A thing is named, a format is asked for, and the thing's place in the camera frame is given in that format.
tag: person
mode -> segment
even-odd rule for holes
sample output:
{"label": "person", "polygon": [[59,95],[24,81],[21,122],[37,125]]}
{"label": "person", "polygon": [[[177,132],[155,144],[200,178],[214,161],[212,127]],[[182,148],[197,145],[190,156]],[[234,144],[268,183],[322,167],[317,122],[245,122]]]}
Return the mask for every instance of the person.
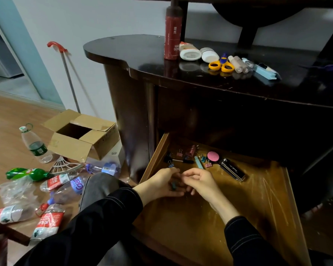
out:
{"label": "person", "polygon": [[[170,186],[172,175],[180,179],[176,188]],[[129,233],[126,228],[149,202],[181,197],[185,192],[199,193],[220,215],[234,265],[288,265],[223,195],[210,172],[192,168],[180,174],[175,167],[159,170],[134,188],[108,174],[91,176],[84,187],[80,213],[15,265],[141,265],[124,241]]]}

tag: gray jeans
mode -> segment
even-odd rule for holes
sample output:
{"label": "gray jeans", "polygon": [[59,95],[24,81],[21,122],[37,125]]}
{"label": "gray jeans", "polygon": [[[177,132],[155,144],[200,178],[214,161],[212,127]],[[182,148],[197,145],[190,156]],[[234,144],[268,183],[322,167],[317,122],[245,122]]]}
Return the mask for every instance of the gray jeans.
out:
{"label": "gray jeans", "polygon": [[[97,173],[90,176],[82,193],[79,212],[92,203],[105,198],[120,187],[129,187],[129,185],[106,173]],[[111,247],[98,265],[132,265],[132,260],[127,253],[124,241],[118,241],[117,244]]]}

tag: green plastic bottle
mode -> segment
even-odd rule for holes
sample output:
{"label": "green plastic bottle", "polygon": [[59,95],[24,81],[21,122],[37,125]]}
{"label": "green plastic bottle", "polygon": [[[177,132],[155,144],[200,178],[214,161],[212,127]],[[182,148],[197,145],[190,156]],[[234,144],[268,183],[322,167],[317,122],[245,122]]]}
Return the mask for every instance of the green plastic bottle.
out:
{"label": "green plastic bottle", "polygon": [[53,174],[46,172],[45,170],[36,169],[25,169],[25,168],[13,168],[6,172],[6,178],[10,180],[16,180],[21,177],[29,175],[33,181],[40,181],[43,179],[53,177]]}

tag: transparent plastic bag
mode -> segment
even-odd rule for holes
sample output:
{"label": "transparent plastic bag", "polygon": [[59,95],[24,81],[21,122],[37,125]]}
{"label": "transparent plastic bag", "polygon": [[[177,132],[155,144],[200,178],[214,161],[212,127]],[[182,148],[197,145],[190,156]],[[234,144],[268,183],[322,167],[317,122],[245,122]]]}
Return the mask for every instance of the transparent plastic bag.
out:
{"label": "transparent plastic bag", "polygon": [[14,181],[0,185],[0,197],[5,206],[15,204],[38,204],[37,196],[33,195],[35,186],[27,175]]}

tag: teal marker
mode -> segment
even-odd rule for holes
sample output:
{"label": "teal marker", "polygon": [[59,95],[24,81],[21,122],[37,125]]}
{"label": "teal marker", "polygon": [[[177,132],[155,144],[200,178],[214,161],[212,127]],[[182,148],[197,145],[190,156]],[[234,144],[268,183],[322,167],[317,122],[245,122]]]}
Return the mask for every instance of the teal marker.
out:
{"label": "teal marker", "polygon": [[203,169],[202,164],[197,156],[195,156],[195,162],[200,169]]}

